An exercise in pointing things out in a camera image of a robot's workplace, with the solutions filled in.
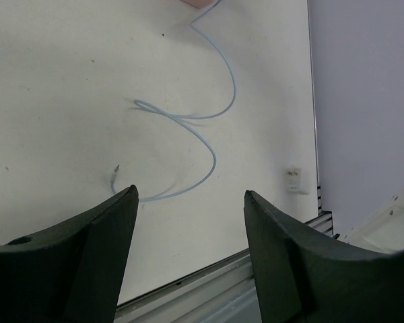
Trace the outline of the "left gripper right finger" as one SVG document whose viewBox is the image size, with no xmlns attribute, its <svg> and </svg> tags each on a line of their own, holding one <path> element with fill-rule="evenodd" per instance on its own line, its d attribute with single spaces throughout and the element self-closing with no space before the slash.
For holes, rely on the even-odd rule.
<svg viewBox="0 0 404 323">
<path fill-rule="evenodd" d="M 404 322 L 404 251 L 326 236 L 252 190 L 244 220 L 263 322 Z"/>
</svg>

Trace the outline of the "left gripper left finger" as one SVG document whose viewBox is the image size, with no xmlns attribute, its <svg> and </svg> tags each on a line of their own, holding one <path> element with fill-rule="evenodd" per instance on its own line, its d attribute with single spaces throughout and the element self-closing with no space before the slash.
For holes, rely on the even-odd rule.
<svg viewBox="0 0 404 323">
<path fill-rule="evenodd" d="M 112 322 L 137 219 L 130 186 L 0 245 L 0 322 Z"/>
</svg>

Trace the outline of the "pink power strip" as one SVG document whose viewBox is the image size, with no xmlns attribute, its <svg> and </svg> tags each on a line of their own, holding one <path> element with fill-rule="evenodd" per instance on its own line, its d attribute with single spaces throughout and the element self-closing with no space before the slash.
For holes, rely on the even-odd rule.
<svg viewBox="0 0 404 323">
<path fill-rule="evenodd" d="M 215 0 L 182 0 L 197 9 L 203 9 L 215 3 Z"/>
</svg>

